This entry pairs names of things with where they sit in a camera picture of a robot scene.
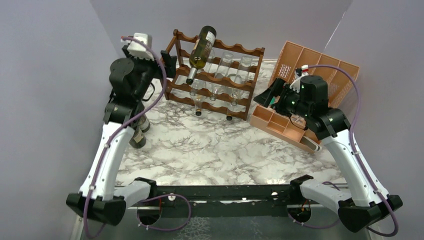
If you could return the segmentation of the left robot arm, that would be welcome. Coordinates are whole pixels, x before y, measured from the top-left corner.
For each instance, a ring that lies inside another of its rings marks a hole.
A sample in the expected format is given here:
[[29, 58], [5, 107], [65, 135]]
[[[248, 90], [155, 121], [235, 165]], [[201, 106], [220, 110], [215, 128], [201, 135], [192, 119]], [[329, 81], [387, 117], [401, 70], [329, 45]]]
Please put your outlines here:
[[153, 59], [138, 59], [129, 53], [109, 67], [112, 92], [103, 117], [101, 141], [92, 167], [77, 193], [70, 193], [66, 205], [83, 220], [116, 226], [128, 207], [157, 200], [156, 182], [143, 177], [116, 189], [115, 181], [126, 147], [134, 134], [141, 136], [134, 118], [145, 113], [142, 99], [153, 79], [163, 79]]

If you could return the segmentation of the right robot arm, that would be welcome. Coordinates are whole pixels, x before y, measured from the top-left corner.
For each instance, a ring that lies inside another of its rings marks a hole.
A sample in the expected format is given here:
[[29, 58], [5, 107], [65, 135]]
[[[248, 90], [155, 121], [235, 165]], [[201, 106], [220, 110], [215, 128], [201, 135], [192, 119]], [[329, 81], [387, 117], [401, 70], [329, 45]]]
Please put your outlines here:
[[349, 187], [349, 192], [342, 192], [304, 176], [290, 184], [292, 202], [300, 204], [308, 199], [327, 207], [353, 233], [402, 207], [400, 196], [389, 194], [363, 159], [345, 114], [329, 106], [328, 85], [322, 77], [303, 76], [298, 89], [277, 78], [254, 101], [280, 115], [302, 117], [306, 128], [328, 149]]

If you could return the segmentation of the green wine bottle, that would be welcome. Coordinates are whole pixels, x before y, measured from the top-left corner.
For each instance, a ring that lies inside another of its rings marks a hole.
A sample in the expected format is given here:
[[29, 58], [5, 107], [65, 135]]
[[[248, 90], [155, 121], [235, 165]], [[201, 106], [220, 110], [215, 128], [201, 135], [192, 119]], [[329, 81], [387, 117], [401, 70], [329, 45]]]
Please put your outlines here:
[[140, 128], [137, 128], [132, 136], [132, 138], [129, 141], [129, 144], [134, 149], [141, 149], [146, 145], [146, 138], [144, 133]]
[[189, 57], [190, 71], [186, 79], [188, 85], [192, 85], [198, 70], [205, 67], [208, 57], [216, 40], [217, 32], [210, 25], [204, 26], [195, 42], [195, 46]]
[[151, 127], [150, 121], [145, 114], [141, 115], [137, 121], [136, 129], [146, 133]]

